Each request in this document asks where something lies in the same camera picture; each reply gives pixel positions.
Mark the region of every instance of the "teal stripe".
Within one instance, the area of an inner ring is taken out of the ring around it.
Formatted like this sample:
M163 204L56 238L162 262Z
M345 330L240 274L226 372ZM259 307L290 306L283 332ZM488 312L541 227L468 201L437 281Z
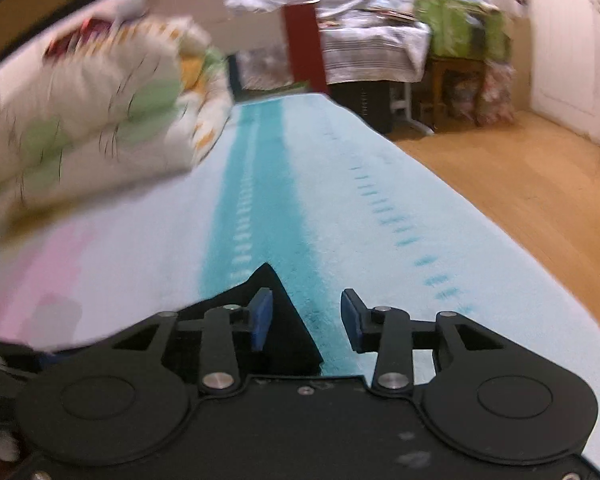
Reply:
M339 306L327 294L317 261L285 145L283 100L244 105L214 217L201 294L214 296L269 262L324 357L322 373L358 373Z

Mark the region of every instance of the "wooden stool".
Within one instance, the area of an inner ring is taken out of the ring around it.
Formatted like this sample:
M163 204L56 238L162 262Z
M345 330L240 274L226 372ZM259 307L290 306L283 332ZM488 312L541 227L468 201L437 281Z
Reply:
M480 88L475 95L475 110L474 110L474 121L476 126L478 124L478 100L482 93L482 87L484 86L484 75L485 65L481 60L475 59L462 59L459 57L431 57L431 69L433 73L433 129L435 130L440 124L440 108L442 104L442 83L445 78L447 70L454 70L455 72L461 73L473 73L477 72L480 74Z

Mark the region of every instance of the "pillow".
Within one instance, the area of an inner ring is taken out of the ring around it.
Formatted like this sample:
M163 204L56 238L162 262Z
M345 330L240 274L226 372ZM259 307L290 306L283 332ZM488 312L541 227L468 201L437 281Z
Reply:
M171 107L183 88L180 54L208 43L191 20L149 18L43 66L0 110L0 183L107 124Z

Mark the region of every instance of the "silver screw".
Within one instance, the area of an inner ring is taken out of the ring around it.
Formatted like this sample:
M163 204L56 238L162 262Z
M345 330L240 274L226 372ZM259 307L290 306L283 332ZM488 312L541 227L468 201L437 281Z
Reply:
M378 384L387 390L400 390L409 385L409 378L398 372L389 372L378 377Z
M213 372L202 378L202 384L213 390L225 390L234 383L234 378L224 372Z

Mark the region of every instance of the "bed sheet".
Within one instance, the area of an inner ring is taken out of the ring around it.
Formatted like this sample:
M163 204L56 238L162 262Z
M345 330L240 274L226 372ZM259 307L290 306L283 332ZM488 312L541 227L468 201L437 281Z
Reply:
M325 357L365 374L340 293L412 319L455 310L581 375L600 404L600 327L526 251L324 96L245 104L193 172L99 199L0 243L0 338L66 348L276 269ZM432 367L416 358L416 378ZM600 416L586 448L600 467Z

